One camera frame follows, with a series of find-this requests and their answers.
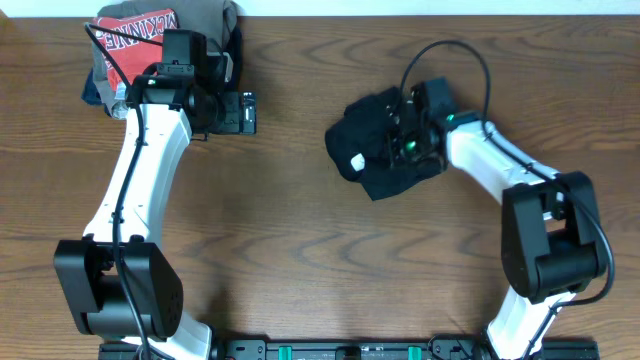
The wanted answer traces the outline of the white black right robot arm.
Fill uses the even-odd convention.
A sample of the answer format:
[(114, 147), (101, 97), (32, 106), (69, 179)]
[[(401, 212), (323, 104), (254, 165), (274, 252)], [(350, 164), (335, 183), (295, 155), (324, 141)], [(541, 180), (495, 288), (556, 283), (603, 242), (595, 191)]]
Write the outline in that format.
[(558, 313), (605, 297), (615, 275), (591, 180), (561, 173), (518, 149), (484, 114), (451, 102), (407, 100), (390, 109), (390, 166), (452, 166), (501, 207), (501, 262), (509, 289), (476, 345), (476, 359), (544, 356)]

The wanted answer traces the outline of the black t-shirt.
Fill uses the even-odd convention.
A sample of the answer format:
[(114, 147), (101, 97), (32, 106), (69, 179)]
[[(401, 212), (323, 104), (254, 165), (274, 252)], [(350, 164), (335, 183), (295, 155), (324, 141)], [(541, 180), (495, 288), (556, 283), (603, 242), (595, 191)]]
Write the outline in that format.
[(348, 105), (343, 117), (325, 132), (327, 153), (340, 175), (361, 184), (373, 201), (398, 195), (443, 172), (435, 159), (416, 165), (391, 160), (386, 140), (397, 128), (391, 113), (399, 98), (396, 87), (367, 95)]

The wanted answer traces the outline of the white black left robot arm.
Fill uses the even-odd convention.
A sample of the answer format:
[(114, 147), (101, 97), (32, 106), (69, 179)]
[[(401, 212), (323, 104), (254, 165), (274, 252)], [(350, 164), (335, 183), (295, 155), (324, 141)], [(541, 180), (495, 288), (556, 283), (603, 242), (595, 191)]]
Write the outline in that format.
[(139, 75), (127, 92), (126, 135), (96, 214), (62, 240), (54, 268), (78, 331), (125, 343), (120, 358), (216, 359), (213, 330), (184, 308), (163, 255), (164, 213), (195, 133), (253, 135), (252, 92), (221, 93), (195, 78)]

